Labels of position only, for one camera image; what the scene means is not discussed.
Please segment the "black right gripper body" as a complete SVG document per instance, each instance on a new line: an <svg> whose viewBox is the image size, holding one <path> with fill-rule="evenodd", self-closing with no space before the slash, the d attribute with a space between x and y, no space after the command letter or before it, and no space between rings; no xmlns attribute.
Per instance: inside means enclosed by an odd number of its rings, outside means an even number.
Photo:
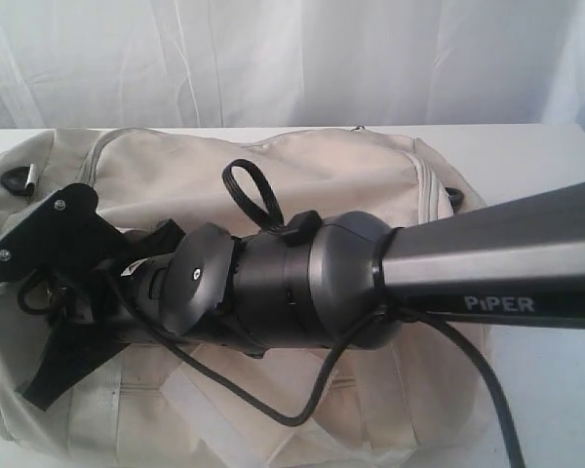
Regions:
<svg viewBox="0 0 585 468"><path fill-rule="evenodd" d="M262 357L262 346L232 313L233 276L248 238L211 223L186 234L172 220L151 233L123 235L128 246L91 271L83 288L52 272L29 275L26 292L41 282L52 289L41 311L51 329L62 315L86 321L121 315L127 346L162 336L176 346L208 342Z"/></svg>

